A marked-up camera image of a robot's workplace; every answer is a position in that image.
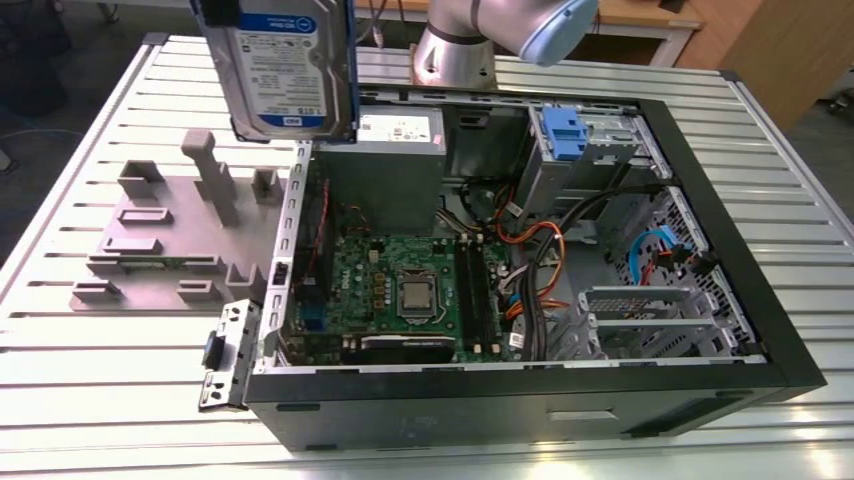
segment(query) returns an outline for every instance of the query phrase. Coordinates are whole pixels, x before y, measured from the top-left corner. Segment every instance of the floor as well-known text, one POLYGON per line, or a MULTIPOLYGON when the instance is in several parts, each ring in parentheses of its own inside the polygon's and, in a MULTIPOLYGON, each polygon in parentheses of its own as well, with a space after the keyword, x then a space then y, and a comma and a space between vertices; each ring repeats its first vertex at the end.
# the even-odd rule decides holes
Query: floor
MULTIPOLYGON (((0 108, 0 147, 16 163, 0 174, 0 264, 5 260, 29 219, 53 185, 82 133, 133 57, 145 33, 165 31, 197 35, 188 11, 122 6, 116 25, 104 24, 92 4, 69 3, 64 23, 74 48, 57 58, 62 84, 69 93, 65 107, 42 118, 22 118, 0 108), (26 129, 64 132, 4 136, 26 129)), ((393 36, 385 33, 387 46, 393 36)), ((788 132, 806 160, 842 210, 854 218, 854 115, 832 117, 816 105, 788 132)))

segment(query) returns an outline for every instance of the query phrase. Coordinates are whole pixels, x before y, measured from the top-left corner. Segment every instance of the metal bracket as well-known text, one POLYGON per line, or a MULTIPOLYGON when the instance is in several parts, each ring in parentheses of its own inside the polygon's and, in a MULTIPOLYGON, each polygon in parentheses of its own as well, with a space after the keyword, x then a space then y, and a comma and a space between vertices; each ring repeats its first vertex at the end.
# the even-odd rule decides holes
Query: metal bracket
POLYGON ((243 411, 261 309, 251 300, 227 303, 204 347, 204 374, 199 411, 243 411))

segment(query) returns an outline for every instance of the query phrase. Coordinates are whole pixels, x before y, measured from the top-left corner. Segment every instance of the sticker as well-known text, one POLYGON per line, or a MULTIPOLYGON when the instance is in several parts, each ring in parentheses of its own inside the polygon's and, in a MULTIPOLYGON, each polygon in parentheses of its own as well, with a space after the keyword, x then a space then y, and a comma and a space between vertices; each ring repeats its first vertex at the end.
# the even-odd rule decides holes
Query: sticker
POLYGON ((511 347, 523 348, 524 347, 524 335, 517 333, 509 334, 509 340, 507 341, 511 347))
POLYGON ((671 27, 684 27, 684 28, 699 28, 699 23, 696 22, 686 22, 679 20, 671 20, 667 22, 671 27))
POLYGON ((253 113, 276 127, 323 125, 323 73, 309 61, 317 22, 297 15, 244 13, 233 35, 253 113))
POLYGON ((516 205, 512 201, 507 202, 507 206, 504 207, 509 213, 512 213, 513 217, 521 215, 521 207, 516 205))
POLYGON ((360 142, 429 143, 429 118, 404 115, 361 115, 360 142))

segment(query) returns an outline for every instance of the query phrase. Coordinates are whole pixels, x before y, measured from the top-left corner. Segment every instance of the ram slot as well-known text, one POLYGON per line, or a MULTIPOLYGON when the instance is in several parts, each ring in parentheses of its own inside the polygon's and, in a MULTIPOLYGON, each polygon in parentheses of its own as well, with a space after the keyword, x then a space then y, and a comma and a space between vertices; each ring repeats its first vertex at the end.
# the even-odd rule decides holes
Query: ram slot
POLYGON ((495 322, 492 307, 489 306, 489 274, 483 258, 483 245, 480 244, 472 245, 468 249, 468 271, 473 311, 477 321, 477 336, 480 337, 481 351, 485 353, 491 351, 491 345, 495 340, 495 322))
POLYGON ((480 348, 480 326, 475 316, 471 272, 468 270, 468 244, 457 241, 453 247, 453 274, 456 275, 456 301, 463 327, 463 345, 467 350, 480 348))

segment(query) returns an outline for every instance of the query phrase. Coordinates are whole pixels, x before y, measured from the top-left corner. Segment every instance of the red cable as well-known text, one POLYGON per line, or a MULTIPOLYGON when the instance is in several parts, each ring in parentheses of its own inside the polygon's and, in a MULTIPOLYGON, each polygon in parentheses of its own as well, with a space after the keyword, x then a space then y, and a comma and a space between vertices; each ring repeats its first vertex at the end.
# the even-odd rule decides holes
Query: red cable
POLYGON ((655 269, 652 265, 652 260, 650 259, 650 263, 647 263, 646 268, 643 269, 643 275, 640 277, 640 285, 650 284, 650 277, 652 276, 652 270, 655 269))
POLYGON ((323 240, 323 233, 325 227, 325 215, 329 209, 329 180, 327 179, 323 183, 323 212, 320 213, 320 224, 317 225, 317 233, 315 235, 315 245, 311 249, 311 259, 308 260, 308 268, 305 268, 305 273, 303 274, 303 278, 300 279, 297 286, 303 284, 305 277, 311 273, 311 270, 315 268, 315 260, 317 258, 317 250, 320 249, 320 241, 323 240))

